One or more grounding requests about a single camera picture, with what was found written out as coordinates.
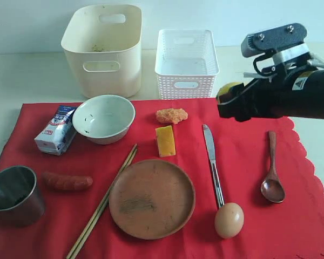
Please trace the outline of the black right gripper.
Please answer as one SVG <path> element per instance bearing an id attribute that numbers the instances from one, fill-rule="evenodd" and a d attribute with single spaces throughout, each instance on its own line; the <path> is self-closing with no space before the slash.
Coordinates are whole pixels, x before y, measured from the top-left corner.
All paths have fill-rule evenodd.
<path id="1" fill-rule="evenodd" d="M 255 79 L 217 96 L 222 118 L 324 118 L 324 70 L 300 70 L 282 79 Z"/>

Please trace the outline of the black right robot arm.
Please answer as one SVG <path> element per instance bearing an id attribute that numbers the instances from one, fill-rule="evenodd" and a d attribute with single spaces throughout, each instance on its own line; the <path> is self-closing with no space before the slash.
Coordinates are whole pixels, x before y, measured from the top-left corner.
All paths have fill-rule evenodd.
<path id="1" fill-rule="evenodd" d="M 235 85 L 218 96 L 218 110 L 222 118 L 239 122 L 284 116 L 324 119 L 324 70 L 298 69 Z"/>

